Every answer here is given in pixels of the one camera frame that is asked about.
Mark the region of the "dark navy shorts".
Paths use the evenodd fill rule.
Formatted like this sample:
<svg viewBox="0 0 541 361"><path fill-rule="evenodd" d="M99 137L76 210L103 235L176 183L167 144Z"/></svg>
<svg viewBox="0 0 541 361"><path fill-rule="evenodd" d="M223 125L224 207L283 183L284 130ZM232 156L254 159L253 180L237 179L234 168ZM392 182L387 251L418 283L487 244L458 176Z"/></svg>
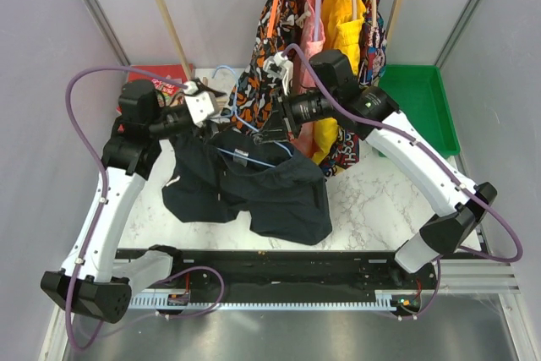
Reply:
<svg viewBox="0 0 541 361"><path fill-rule="evenodd" d="M226 223L247 211L262 237L313 246L331 234L323 172L293 145L256 145L228 129L209 140L179 134L172 147L162 200L179 221Z"/></svg>

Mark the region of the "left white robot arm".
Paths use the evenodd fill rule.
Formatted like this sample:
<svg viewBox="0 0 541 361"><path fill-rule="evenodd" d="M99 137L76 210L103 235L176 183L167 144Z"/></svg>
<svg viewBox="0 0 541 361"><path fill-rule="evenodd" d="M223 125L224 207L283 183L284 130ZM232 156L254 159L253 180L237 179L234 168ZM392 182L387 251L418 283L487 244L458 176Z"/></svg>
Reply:
<svg viewBox="0 0 541 361"><path fill-rule="evenodd" d="M131 298L152 284L183 283L186 269L174 260L170 247L156 245L128 264L113 264L128 215L161 154L161 140L198 129L221 110L223 92L198 79L189 81L182 93L180 102L161 106L151 81L137 79L123 87L120 114L99 160L102 172L84 225L60 269L41 279L41 290L65 312L114 324Z"/></svg>

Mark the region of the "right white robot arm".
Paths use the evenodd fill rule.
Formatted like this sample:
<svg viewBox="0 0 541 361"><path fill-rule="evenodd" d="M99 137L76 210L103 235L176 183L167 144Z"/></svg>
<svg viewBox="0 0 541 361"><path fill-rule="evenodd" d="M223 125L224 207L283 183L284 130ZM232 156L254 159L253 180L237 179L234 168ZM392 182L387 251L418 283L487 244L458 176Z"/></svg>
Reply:
<svg viewBox="0 0 541 361"><path fill-rule="evenodd" d="M264 61L264 72L279 79L282 90L274 95L272 112L254 140L258 144L290 141L299 136L302 125L334 118L407 175L434 211L387 266L389 282L408 287L423 266L461 247L497 191L491 183L475 183L453 168L380 87L361 87L345 54L328 50L302 61L315 86L299 96L289 92L293 63L285 52Z"/></svg>

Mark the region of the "pink patterned shorts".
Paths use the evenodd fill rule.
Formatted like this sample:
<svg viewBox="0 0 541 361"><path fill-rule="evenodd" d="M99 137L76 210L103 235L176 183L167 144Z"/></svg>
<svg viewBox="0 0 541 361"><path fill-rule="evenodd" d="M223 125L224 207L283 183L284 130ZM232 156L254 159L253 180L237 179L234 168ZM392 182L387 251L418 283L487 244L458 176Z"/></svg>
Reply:
<svg viewBox="0 0 541 361"><path fill-rule="evenodd" d="M314 0L304 0L303 13L300 23L302 25L302 35L299 46L305 57L310 59L314 54L322 51L325 43L325 30L320 17L320 40L314 41ZM303 66L299 57L295 60L295 69L297 70L294 80L294 92L296 95L304 95L309 88L314 88L315 84ZM314 123L305 123L302 125L299 136L293 141L293 144L305 156L310 158L318 149L314 141Z"/></svg>

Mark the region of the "comic print shorts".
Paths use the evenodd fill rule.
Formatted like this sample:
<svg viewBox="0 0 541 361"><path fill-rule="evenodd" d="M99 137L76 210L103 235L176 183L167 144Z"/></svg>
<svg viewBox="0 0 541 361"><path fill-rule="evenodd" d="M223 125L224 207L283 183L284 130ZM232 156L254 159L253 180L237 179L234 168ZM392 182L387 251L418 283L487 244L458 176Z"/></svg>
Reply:
<svg viewBox="0 0 541 361"><path fill-rule="evenodd" d="M385 24L379 11L380 0L377 0L378 26L376 29L373 29L371 25L370 0L363 0L363 3L366 12L358 41L360 49L358 74L355 74L362 88L377 84L385 73L387 47ZM347 170L360 158L360 138L339 124L338 126L337 140L331 146L330 153L318 164L327 178Z"/></svg>

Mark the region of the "camouflage orange black shorts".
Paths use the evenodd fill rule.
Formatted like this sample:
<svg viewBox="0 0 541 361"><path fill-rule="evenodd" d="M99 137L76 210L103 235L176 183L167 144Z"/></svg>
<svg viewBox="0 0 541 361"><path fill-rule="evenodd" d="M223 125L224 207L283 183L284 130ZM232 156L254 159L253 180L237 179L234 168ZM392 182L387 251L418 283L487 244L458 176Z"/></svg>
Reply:
<svg viewBox="0 0 541 361"><path fill-rule="evenodd" d="M267 0L256 28L255 43L247 68L240 74L227 103L226 113L231 114L232 126L250 134L260 129L271 114L271 97L282 90L281 81L271 78L264 70L264 61L287 46L298 42L301 28L300 0L285 0L281 16L271 38L266 37L272 0Z"/></svg>

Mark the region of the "yellow shorts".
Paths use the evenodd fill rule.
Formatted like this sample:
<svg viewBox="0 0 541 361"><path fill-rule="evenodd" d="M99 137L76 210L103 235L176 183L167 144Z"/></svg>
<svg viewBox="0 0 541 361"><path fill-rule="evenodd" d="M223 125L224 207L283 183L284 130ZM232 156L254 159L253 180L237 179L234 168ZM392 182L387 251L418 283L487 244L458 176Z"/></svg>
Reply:
<svg viewBox="0 0 541 361"><path fill-rule="evenodd" d="M321 20L325 30L324 49L336 49L347 56L354 74L358 74L360 62L359 35L364 23L364 15L351 21L350 0L323 0ZM314 124L314 141L317 151L312 161L320 164L330 153L331 146L338 137L339 126L335 119L326 118Z"/></svg>

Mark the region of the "colourful paperback book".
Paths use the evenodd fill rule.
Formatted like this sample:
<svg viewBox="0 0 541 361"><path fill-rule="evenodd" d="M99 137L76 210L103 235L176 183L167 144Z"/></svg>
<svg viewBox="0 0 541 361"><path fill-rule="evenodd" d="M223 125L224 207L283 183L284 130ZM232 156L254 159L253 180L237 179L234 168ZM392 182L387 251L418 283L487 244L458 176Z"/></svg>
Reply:
<svg viewBox="0 0 541 361"><path fill-rule="evenodd" d="M183 90L158 79L151 82L156 89L156 97L160 107L174 107L183 103Z"/></svg>

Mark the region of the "large red book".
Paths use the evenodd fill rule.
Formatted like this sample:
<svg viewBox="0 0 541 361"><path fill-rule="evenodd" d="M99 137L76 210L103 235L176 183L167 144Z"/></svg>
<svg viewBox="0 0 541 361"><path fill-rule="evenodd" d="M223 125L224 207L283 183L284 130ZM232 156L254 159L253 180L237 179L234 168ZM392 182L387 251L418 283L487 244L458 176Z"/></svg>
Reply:
<svg viewBox="0 0 541 361"><path fill-rule="evenodd" d="M188 81L188 77L186 73L183 70L183 66L181 64L164 64L164 65L133 65L133 68L141 69L147 72L151 72L153 74L156 74L158 76L171 79L178 83L184 83ZM147 75L138 74L130 72L127 74L127 80L126 82L133 82L138 79L146 79L146 80L152 80L155 79L154 77L149 77ZM158 106L158 112L161 111L163 107L160 107L157 101L156 102Z"/></svg>

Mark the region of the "green plastic tray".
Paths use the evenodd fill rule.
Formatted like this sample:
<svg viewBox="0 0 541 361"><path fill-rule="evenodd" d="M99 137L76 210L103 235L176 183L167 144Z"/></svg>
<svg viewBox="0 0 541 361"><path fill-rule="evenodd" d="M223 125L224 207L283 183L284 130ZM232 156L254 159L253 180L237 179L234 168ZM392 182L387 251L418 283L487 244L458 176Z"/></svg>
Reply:
<svg viewBox="0 0 541 361"><path fill-rule="evenodd" d="M438 67L388 65L380 79L380 88L398 103L413 127L444 158L460 153L460 144Z"/></svg>

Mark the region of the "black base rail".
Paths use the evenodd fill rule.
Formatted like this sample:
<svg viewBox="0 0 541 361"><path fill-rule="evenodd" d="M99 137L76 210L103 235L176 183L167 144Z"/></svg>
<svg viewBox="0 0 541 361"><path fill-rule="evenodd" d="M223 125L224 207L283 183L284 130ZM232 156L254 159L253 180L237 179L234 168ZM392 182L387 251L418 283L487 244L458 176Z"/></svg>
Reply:
<svg viewBox="0 0 541 361"><path fill-rule="evenodd" d="M157 288L185 288L194 303L367 303L378 291L426 293L432 265L406 273L390 251L177 250L172 271L188 275Z"/></svg>

